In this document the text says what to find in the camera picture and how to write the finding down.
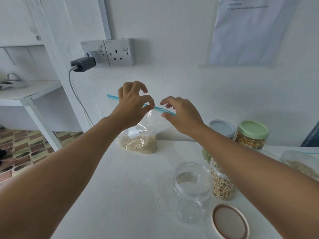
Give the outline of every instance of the jar of lentils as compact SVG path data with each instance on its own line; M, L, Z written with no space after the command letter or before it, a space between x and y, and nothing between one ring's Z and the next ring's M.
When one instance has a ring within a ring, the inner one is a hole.
M208 126L213 129L214 131L230 138L233 139L235 132L236 132L236 128L233 124L231 124L230 122L227 122L225 120L212 120L209 122ZM202 155L205 159L206 162L210 163L211 161L211 155L209 154L209 152L206 151L205 148L202 149Z
M240 143L250 148L263 148L269 136L268 128L255 121L242 121L235 135L235 142Z
M237 188L213 158L209 170L213 178L213 195L221 200L232 200Z

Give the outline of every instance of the hand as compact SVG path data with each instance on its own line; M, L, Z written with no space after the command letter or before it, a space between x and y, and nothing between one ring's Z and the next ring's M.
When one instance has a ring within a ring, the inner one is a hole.
M124 83L118 90L120 101L110 116L116 118L123 130L137 125L147 112L154 109L153 98L150 95L140 96L140 89L147 93L143 83L134 81Z
M169 96L160 102L166 104L166 108L173 107L176 115L164 112L162 117L166 118L179 132L192 137L197 128L204 125L201 116L194 105L187 99Z

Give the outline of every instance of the tiled floor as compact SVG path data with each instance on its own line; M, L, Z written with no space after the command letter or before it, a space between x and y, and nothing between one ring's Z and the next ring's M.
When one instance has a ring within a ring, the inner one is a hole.
M62 146L72 142L83 132L54 132ZM45 159L53 148L40 131L0 129L0 148L12 147L4 158L14 158L12 166L0 170L0 185L42 159Z

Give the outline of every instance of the grey lid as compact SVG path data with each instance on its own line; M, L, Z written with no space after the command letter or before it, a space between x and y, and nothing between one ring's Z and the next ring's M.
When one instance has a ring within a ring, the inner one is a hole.
M208 123L208 126L228 138L234 137L236 132L235 126L225 120L212 120Z

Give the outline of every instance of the white table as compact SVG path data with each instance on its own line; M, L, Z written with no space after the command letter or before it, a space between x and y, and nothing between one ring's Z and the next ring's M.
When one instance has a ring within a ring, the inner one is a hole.
M57 151L61 148L61 144L33 101L61 87L62 84L59 80L27 81L26 83L25 88L0 90L0 106L23 106L51 147Z
M169 206L175 168L191 160L207 164L201 149L197 142L158 141L157 153L143 155L113 143L52 239L219 238L210 218L186 225L172 216ZM319 153L319 148L265 146L278 157L289 149ZM210 208L219 203L225 202L212 197ZM247 218L250 238L281 238L241 193L227 203Z

